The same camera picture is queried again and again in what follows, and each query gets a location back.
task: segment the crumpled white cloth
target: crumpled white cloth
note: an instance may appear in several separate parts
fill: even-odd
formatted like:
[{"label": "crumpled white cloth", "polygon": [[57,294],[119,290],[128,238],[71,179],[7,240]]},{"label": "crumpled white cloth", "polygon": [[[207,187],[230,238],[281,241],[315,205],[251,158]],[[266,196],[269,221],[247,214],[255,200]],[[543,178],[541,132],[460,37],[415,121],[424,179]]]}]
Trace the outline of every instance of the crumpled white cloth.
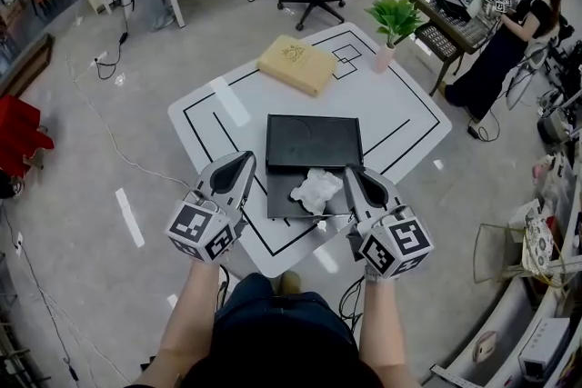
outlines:
[{"label": "crumpled white cloth", "polygon": [[326,209],[326,202],[343,186],[342,180],[322,168],[310,168],[307,179],[291,191],[291,199],[300,201],[311,214],[321,215]]}]

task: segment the pink flower pot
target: pink flower pot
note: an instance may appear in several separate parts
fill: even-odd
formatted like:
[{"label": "pink flower pot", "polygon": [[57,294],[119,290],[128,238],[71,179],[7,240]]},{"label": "pink flower pot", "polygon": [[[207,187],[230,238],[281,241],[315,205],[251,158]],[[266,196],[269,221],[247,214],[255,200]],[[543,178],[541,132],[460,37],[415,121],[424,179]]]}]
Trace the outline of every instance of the pink flower pot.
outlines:
[{"label": "pink flower pot", "polygon": [[392,57],[394,57],[395,47],[388,47],[386,44],[382,44],[376,53],[376,62],[374,63],[374,71],[378,74],[384,73],[390,62],[392,62]]}]

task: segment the white table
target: white table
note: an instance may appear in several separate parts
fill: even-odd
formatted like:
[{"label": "white table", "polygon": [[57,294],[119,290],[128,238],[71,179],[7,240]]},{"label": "white table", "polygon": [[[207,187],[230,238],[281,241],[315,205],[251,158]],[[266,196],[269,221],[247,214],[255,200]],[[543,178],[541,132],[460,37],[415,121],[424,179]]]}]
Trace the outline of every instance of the white table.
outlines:
[{"label": "white table", "polygon": [[303,40],[338,57],[334,78],[319,97],[262,74],[253,60],[168,109],[198,172],[222,155],[243,150],[255,153],[256,176],[245,205],[250,225],[240,241],[269,277],[280,275],[331,239],[346,224],[346,218],[328,220],[324,231],[310,220],[266,217],[268,114],[359,118],[365,166],[393,183],[451,130],[451,123],[437,105],[398,64],[393,62],[381,75],[371,70],[378,46],[355,25],[335,26]]}]

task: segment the beige box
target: beige box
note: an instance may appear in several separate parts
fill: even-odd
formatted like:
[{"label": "beige box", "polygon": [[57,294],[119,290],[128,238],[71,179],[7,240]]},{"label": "beige box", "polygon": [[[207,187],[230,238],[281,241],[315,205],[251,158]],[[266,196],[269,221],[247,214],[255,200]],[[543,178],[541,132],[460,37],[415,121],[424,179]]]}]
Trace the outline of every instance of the beige box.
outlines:
[{"label": "beige box", "polygon": [[259,57],[257,67],[263,73],[292,85],[312,96],[326,87],[336,70],[333,54],[288,35],[280,35]]}]

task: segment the potted plant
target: potted plant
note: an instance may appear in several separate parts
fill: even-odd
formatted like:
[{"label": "potted plant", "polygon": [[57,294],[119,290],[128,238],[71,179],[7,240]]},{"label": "potted plant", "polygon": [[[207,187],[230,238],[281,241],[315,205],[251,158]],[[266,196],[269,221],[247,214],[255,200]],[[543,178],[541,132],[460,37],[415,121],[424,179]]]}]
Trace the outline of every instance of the potted plant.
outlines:
[{"label": "potted plant", "polygon": [[421,23],[419,11],[408,0],[375,0],[366,11],[381,24],[376,32],[386,35],[386,43],[376,54],[375,70],[382,73],[392,61],[396,44]]}]

